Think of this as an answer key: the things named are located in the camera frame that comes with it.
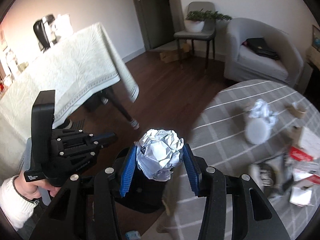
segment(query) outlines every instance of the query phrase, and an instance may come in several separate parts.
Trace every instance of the human hand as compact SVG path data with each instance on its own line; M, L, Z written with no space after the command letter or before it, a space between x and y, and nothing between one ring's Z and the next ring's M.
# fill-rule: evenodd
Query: human hand
M38 187L44 188L50 191L50 195L54 197L58 191L59 187L51 186L50 183L46 179L26 182L23 171L20 172L20 175L14 180L14 186L16 190L20 193L20 195L24 196L29 200L33 200L35 198L40 198L41 194L39 192Z

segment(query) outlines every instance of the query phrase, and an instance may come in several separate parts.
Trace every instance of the gray chair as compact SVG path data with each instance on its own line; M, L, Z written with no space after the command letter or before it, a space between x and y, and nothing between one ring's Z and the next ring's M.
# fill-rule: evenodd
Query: gray chair
M248 38L260 37L279 54L280 60L258 56L241 45ZM228 24L225 78L237 82L262 78L294 87L302 69L302 57L283 31L246 18L235 18Z
M188 6L188 13L190 11L213 11L215 12L215 6L211 2L192 2ZM177 40L178 44L178 52L179 52L179 62L182 66L182 59L181 59L181 52L180 52L180 42L179 40L191 40L192 42L192 53L195 54L195 47L193 41L207 41L207 51L206 51L206 58L205 58L205 71L208 68L208 59L209 59L209 49L210 49L210 41L212 41L212 48L213 48L213 59L215 59L215 47L214 47L214 38L216 36L216 28L215 28L215 20L206 20L204 22L204 28L200 33L190 33L186 30L181 32L177 32L174 34L174 38Z

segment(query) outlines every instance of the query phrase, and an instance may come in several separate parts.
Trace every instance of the white crumpled paper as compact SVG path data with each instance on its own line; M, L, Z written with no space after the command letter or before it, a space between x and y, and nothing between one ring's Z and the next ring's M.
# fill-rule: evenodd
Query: white crumpled paper
M263 117L268 123L269 128L272 129L276 122L278 122L278 112L272 111L270 106L262 99L248 103L243 107L243 110L246 123L250 118Z
M167 181L170 169L182 162L183 138L175 131L150 129L135 142L137 145L137 165L148 179Z

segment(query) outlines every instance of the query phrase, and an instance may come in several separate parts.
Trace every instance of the chair leg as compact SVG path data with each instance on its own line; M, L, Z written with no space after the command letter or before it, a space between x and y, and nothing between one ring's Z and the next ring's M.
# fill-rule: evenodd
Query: chair leg
M127 112L127 110L123 107L123 105L120 103L118 97L115 95L113 88L108 87L105 88L102 91L103 96L105 96L107 99L109 99L112 104L120 111L120 113L129 121L130 125L136 130L139 128L139 123L133 119L130 114Z
M193 40L191 40L191 43L192 43L192 55L194 56L195 55L195 45L193 43Z
M177 46L178 46L178 56L179 56L180 68L183 69L183 66L182 66L182 56L181 56L181 49L180 49L180 41L179 41L179 39L177 39Z
M208 62L209 62L209 49L210 49L210 41L207 41L207 52L205 54L205 67L204 67L204 73L207 72L208 68Z
M216 48L215 48L215 38L212 40L212 49L213 49L213 60L216 60Z

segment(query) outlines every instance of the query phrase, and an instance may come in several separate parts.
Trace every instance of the black briefcase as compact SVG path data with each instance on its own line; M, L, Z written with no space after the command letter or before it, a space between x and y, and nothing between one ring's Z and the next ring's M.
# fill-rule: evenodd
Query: black briefcase
M274 60L280 59L278 53L267 45L264 38L247 39L244 42L244 45L246 45L249 49L251 49L255 54L259 56L268 57Z

